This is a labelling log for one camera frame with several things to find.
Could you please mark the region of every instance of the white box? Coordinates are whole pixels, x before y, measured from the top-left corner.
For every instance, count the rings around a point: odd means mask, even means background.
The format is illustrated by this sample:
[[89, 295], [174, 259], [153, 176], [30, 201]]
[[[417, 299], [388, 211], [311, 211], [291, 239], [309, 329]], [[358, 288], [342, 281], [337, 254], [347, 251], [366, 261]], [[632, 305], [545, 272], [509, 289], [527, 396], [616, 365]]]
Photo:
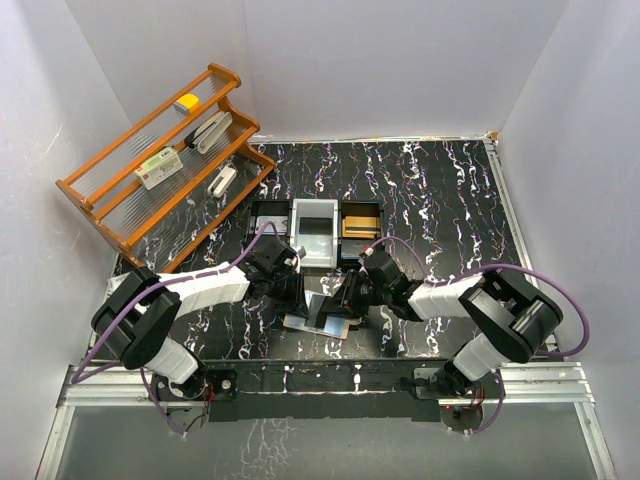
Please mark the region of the white box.
[[[301, 219], [328, 219], [323, 233], [300, 233]], [[295, 198], [291, 211], [291, 246], [304, 247], [302, 267], [336, 268], [338, 265], [338, 201]]]
[[178, 152], [173, 147], [165, 147], [135, 170], [147, 190], [169, 178], [182, 168]]

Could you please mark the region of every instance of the glass panel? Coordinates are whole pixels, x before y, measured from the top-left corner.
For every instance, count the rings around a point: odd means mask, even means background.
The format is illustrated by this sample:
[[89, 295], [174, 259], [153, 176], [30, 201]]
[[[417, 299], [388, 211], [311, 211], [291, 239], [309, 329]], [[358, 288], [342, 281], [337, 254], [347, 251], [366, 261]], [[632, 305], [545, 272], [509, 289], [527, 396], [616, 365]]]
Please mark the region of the glass panel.
[[[226, 165], [235, 168], [238, 173], [225, 194], [217, 199], [207, 193], [207, 187]], [[134, 245], [134, 257], [155, 272], [164, 271], [261, 171], [261, 165], [242, 155], [234, 155], [223, 162]]]
[[[149, 220], [162, 205], [167, 203], [196, 175], [210, 165], [231, 143], [232, 139], [227, 131], [204, 155], [201, 155], [195, 148], [185, 148], [179, 153], [180, 161], [182, 162], [180, 170], [151, 190], [138, 188], [104, 218], [104, 224], [122, 238], [127, 239]], [[137, 177], [131, 174], [128, 179], [124, 180], [123, 184], [128, 185], [135, 180], [137, 180]]]
[[76, 408], [57, 478], [596, 476], [572, 404], [507, 404], [468, 441], [405, 419], [260, 419], [210, 423], [183, 442], [152, 407]]
[[[204, 103], [213, 97], [225, 84], [226, 82], [218, 77], [209, 76], [194, 87], [191, 93], [200, 99], [200, 103]], [[71, 184], [72, 188], [81, 195], [90, 197], [98, 188], [107, 183], [109, 179], [131, 163], [135, 157], [144, 152], [184, 118], [183, 114], [179, 113], [173, 106], [170, 106], [73, 182]], [[186, 132], [191, 130], [191, 126], [185, 129]]]

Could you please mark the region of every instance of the black marble surface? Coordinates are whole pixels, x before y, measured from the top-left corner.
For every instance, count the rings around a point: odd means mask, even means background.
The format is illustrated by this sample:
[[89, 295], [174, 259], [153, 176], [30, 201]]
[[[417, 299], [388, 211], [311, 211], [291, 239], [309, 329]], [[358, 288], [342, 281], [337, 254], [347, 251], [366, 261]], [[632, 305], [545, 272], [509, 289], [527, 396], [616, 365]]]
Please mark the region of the black marble surface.
[[[481, 141], [269, 144], [260, 150], [277, 160], [277, 169], [176, 272], [235, 258], [251, 201], [265, 198], [381, 201], [386, 234], [407, 239], [424, 257], [432, 279], [488, 263], [519, 263]], [[417, 262], [401, 245], [388, 251], [410, 277], [420, 277]], [[115, 273], [126, 268], [119, 263]], [[341, 277], [340, 271], [316, 272], [305, 283], [331, 293]], [[360, 328], [341, 341], [284, 329], [265, 299], [194, 312], [171, 331], [203, 360], [447, 358], [476, 333], [470, 319], [411, 323], [383, 307], [371, 309]]]

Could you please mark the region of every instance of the wooden shelf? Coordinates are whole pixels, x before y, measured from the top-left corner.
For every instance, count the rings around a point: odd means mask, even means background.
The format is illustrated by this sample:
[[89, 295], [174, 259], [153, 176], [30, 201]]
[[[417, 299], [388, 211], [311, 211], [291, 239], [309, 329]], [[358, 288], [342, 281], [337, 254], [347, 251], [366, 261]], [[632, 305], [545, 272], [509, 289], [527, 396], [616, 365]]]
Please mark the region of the wooden shelf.
[[[99, 155], [56, 184], [121, 255], [156, 271], [172, 271], [275, 167], [272, 159], [247, 143], [259, 130], [258, 123], [235, 110], [227, 99], [239, 85], [235, 73], [210, 65]], [[200, 106], [185, 117], [173, 103], [186, 93], [197, 95]], [[218, 111], [230, 112], [233, 119], [224, 135], [205, 155], [186, 147], [186, 135]], [[146, 190], [133, 172], [167, 145], [178, 151], [183, 168]], [[238, 175], [225, 196], [216, 200], [206, 194], [206, 187], [227, 163], [233, 164]], [[194, 216], [199, 206], [206, 208], [206, 218], [213, 220], [200, 221], [198, 228], [189, 231], [181, 215], [191, 212]]]

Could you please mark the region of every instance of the cable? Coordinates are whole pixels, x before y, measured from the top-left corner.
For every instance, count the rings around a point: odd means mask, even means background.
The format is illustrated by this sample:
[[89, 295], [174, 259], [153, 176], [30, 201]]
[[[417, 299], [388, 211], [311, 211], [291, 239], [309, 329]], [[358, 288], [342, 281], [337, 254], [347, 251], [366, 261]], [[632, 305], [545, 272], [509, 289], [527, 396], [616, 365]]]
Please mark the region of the cable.
[[474, 405], [475, 407], [479, 407], [484, 403], [484, 395], [484, 387], [480, 387], [480, 401]]
[[207, 413], [207, 417], [211, 413], [211, 402], [213, 402], [214, 398], [215, 398], [215, 392], [213, 390], [213, 385], [209, 385], [208, 388], [205, 388], [205, 393], [204, 393], [204, 396], [203, 396], [204, 409], [205, 409], [205, 412]]
[[394, 241], [402, 243], [411, 252], [411, 254], [415, 257], [415, 259], [420, 264], [420, 268], [422, 269], [422, 273], [423, 273], [423, 276], [424, 276], [424, 279], [423, 279], [424, 283], [426, 283], [428, 285], [431, 285], [431, 286], [434, 286], [434, 287], [437, 287], [437, 286], [440, 286], [440, 285], [449, 285], [451, 283], [456, 283], [456, 282], [459, 282], [460, 280], [463, 280], [465, 278], [471, 277], [473, 275], [479, 275], [479, 274], [483, 274], [485, 272], [493, 271], [493, 270], [513, 270], [514, 272], [523, 273], [525, 275], [530, 275], [532, 277], [537, 278], [538, 280], [543, 281], [544, 283], [546, 283], [550, 287], [552, 287], [555, 290], [557, 290], [564, 298], [567, 299], [567, 301], [571, 304], [571, 306], [573, 306], [573, 308], [578, 313], [578, 317], [580, 317], [580, 322], [582, 323], [583, 334], [582, 334], [582, 340], [580, 340], [580, 343], [578, 343], [578, 345], [576, 345], [574, 348], [572, 348], [570, 350], [567, 350], [567, 351], [564, 351], [564, 352], [546, 352], [544, 350], [538, 350], [536, 352], [536, 355], [540, 355], [540, 356], [544, 356], [544, 357], [553, 357], [553, 358], [570, 357], [572, 355], [580, 353], [582, 350], [584, 350], [584, 348], [589, 343], [589, 340], [591, 338], [591, 326], [589, 325], [589, 320], [587, 318], [587, 312], [584, 311], [584, 309], [580, 306], [580, 304], [578, 303], [578, 301], [576, 300], [576, 298], [573, 295], [571, 295], [567, 290], [564, 289], [564, 287], [562, 287], [560, 284], [558, 284], [555, 280], [547, 277], [546, 275], [544, 275], [542, 273], [539, 273], [539, 272], [536, 272], [535, 270], [530, 270], [528, 268], [520, 267], [518, 265], [511, 265], [511, 264], [508, 264], [508, 263], [494, 263], [494, 264], [484, 265], [482, 267], [474, 268], [472, 270], [469, 270], [468, 272], [461, 273], [461, 274], [455, 276], [454, 278], [452, 278], [450, 280], [437, 280], [437, 281], [433, 282], [433, 281], [428, 280], [426, 278], [427, 277], [427, 267], [426, 267], [426, 265], [424, 264], [424, 262], [422, 261], [422, 259], [418, 255], [418, 253], [415, 251], [415, 249], [411, 245], [409, 245], [409, 243], [407, 243], [406, 240], [403, 240], [401, 238], [394, 237], [394, 236], [382, 237], [382, 238], [379, 238], [378, 240], [376, 240], [375, 242], [373, 242], [369, 246], [369, 248], [374, 248], [375, 246], [377, 246], [378, 244], [380, 244], [381, 242], [383, 242], [385, 240], [394, 240]]
[[371, 245], [369, 245], [369, 248], [375, 248], [385, 240], [393, 240], [395, 242], [398, 242], [404, 245], [405, 248], [409, 250], [409, 252], [411, 252], [413, 257], [418, 261], [418, 265], [420, 265], [420, 270], [422, 270], [422, 276], [424, 277], [425, 283], [431, 283], [427, 280], [427, 276], [429, 275], [429, 271], [427, 270], [427, 265], [424, 263], [422, 258], [420, 258], [420, 255], [418, 255], [418, 252], [416, 252], [415, 249], [411, 245], [409, 245], [409, 242], [407, 242], [406, 240], [403, 240], [400, 237], [394, 237], [393, 235], [388, 235], [386, 237], [379, 238], [378, 240], [373, 242]]
[[117, 366], [119, 364], [119, 362], [118, 363], [114, 362], [113, 364], [104, 365], [104, 366], [102, 366], [102, 367], [100, 367], [100, 368], [98, 368], [96, 370], [93, 370], [93, 371], [87, 373], [86, 375], [82, 376], [82, 373], [84, 372], [84, 370], [87, 368], [89, 363], [91, 363], [91, 361], [96, 356], [98, 351], [105, 344], [105, 342], [107, 341], [109, 336], [118, 327], [120, 322], [127, 316], [127, 314], [131, 310], [133, 310], [133, 308], [138, 304], [138, 302], [143, 300], [150, 293], [155, 292], [156, 290], [158, 290], [160, 288], [163, 288], [163, 287], [166, 287], [168, 285], [175, 285], [176, 283], [182, 283], [182, 282], [186, 282], [186, 281], [189, 281], [189, 280], [194, 280], [196, 278], [204, 278], [204, 277], [208, 277], [208, 276], [211, 276], [211, 275], [221, 275], [223, 273], [227, 273], [232, 268], [236, 267], [240, 262], [242, 262], [246, 258], [247, 255], [249, 255], [251, 250], [253, 250], [253, 248], [258, 243], [258, 240], [260, 239], [260, 237], [262, 237], [262, 234], [264, 233], [264, 231], [269, 226], [271, 226], [271, 228], [273, 229], [273, 233], [275, 234], [276, 238], [280, 238], [278, 236], [278, 231], [276, 229], [275, 224], [273, 222], [265, 222], [265, 224], [260, 228], [260, 230], [256, 234], [255, 238], [251, 241], [251, 243], [249, 243], [247, 248], [245, 250], [243, 250], [242, 253], [240, 253], [238, 258], [236, 258], [233, 262], [231, 262], [231, 264], [227, 265], [226, 267], [218, 268], [216, 270], [209, 270], [209, 271], [200, 273], [200, 274], [195, 275], [195, 276], [194, 275], [184, 275], [182, 277], [176, 277], [176, 278], [170, 278], [168, 280], [163, 280], [163, 281], [160, 281], [160, 282], [158, 282], [158, 283], [156, 283], [154, 285], [151, 285], [147, 289], [145, 289], [142, 292], [140, 292], [136, 297], [133, 298], [133, 300], [131, 300], [127, 304], [126, 307], [124, 307], [122, 310], [120, 310], [120, 313], [118, 313], [116, 318], [111, 322], [111, 324], [102, 333], [102, 335], [100, 335], [100, 338], [98, 339], [98, 341], [95, 343], [93, 348], [89, 351], [87, 356], [80, 363], [80, 366], [78, 367], [78, 370], [76, 371], [76, 373], [73, 375], [73, 377], [71, 377], [71, 383], [72, 384], [76, 384], [76, 383], [83, 382], [87, 378], [90, 378], [90, 377], [92, 377], [92, 376], [94, 376], [94, 375], [96, 375], [96, 374], [98, 374], [100, 372], [103, 372], [104, 370], [107, 370], [108, 368], [115, 367], [115, 366]]
[[147, 382], [147, 377], [144, 374], [144, 369], [143, 368], [140, 369], [140, 376], [142, 377], [142, 383], [144, 383], [144, 388], [147, 389], [147, 394], [149, 395], [149, 400], [151, 400], [153, 402], [153, 404], [158, 409], [158, 412], [160, 412], [160, 415], [162, 415], [164, 417], [164, 419], [167, 421], [167, 423], [169, 425], [171, 425], [171, 427], [173, 427], [173, 429], [176, 432], [178, 432], [180, 435], [182, 435], [182, 437], [184, 438], [187, 435], [188, 429], [187, 430], [183, 429], [181, 426], [179, 426], [177, 423], [175, 423], [173, 420], [171, 420], [169, 415], [167, 415], [167, 412], [164, 411], [164, 408], [162, 408], [162, 405], [160, 405], [160, 402], [158, 401], [156, 396], [151, 391], [151, 387], [149, 386], [149, 382]]
[[500, 385], [500, 396], [498, 397], [498, 406], [496, 407], [496, 411], [493, 412], [493, 415], [491, 415], [491, 418], [487, 421], [487, 423], [480, 426], [477, 430], [473, 430], [473, 433], [481, 433], [481, 432], [484, 432], [486, 429], [488, 429], [498, 419], [498, 416], [502, 411], [502, 404], [504, 403], [504, 397], [506, 396], [506, 393], [504, 391], [504, 382], [502, 381], [502, 375], [500, 375], [500, 372], [496, 370], [494, 375], [498, 380], [498, 384]]
[[206, 413], [202, 413], [202, 414], [198, 415], [196, 418], [194, 418], [193, 420], [191, 420], [191, 423], [189, 424], [189, 426], [188, 426], [187, 428], [185, 428], [185, 429], [184, 429], [184, 430], [185, 430], [185, 432], [187, 432], [187, 433], [188, 433], [188, 432], [189, 432], [189, 430], [191, 430], [191, 427], [193, 427], [193, 425], [194, 425], [198, 420], [200, 420], [201, 418], [206, 417], [206, 416], [207, 416], [207, 414], [206, 414]]

